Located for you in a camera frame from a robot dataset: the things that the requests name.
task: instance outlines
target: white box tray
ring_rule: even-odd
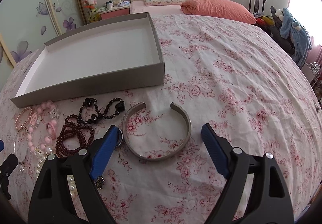
[[[163,84],[164,61],[149,13],[88,24],[45,43],[23,72],[17,107]]]

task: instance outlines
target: mug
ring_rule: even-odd
[[[112,1],[109,1],[106,3],[106,7],[108,10],[112,10],[112,6],[113,6],[113,2]]]

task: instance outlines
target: wooden chair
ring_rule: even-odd
[[[267,0],[263,0],[263,7],[262,7],[262,11],[264,11],[264,5],[265,5],[265,2]],[[251,11],[251,4],[252,4],[252,0],[249,0],[249,8],[248,8],[248,11]],[[254,4],[254,12],[259,12],[259,5],[260,5],[260,0],[255,0],[255,4]]]

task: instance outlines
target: floral bedsheet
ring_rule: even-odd
[[[177,156],[163,162],[135,157],[124,144],[116,149],[104,172],[100,194],[117,223],[203,223],[216,204],[225,179],[216,171],[200,132],[210,123],[215,132],[248,154],[274,154],[283,172],[298,216],[322,179],[321,114],[317,99],[291,58],[261,29],[220,18],[163,15],[154,18],[165,60],[164,85],[96,95],[99,107],[121,97],[126,108],[141,101],[147,108],[127,124],[133,147],[146,157],[175,149],[186,134],[183,119],[170,102],[189,114],[192,134]],[[9,100],[31,56],[12,72],[0,95],[0,139],[5,150],[0,163],[13,153],[14,119],[19,113]],[[56,102],[62,115],[77,114],[84,98]],[[83,113],[85,118],[91,110]],[[101,138],[121,116],[95,125]],[[41,122],[34,141],[46,133]],[[76,140],[66,145],[76,146]],[[18,167],[9,177],[11,203],[26,220],[33,191],[36,158],[28,153],[26,172]],[[235,218],[241,217],[250,180]],[[86,218],[79,198],[78,215]]]

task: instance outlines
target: pink curtain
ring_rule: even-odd
[[[318,62],[322,67],[322,45],[315,44],[313,36],[311,38],[312,50],[309,51],[305,60],[306,63]]]

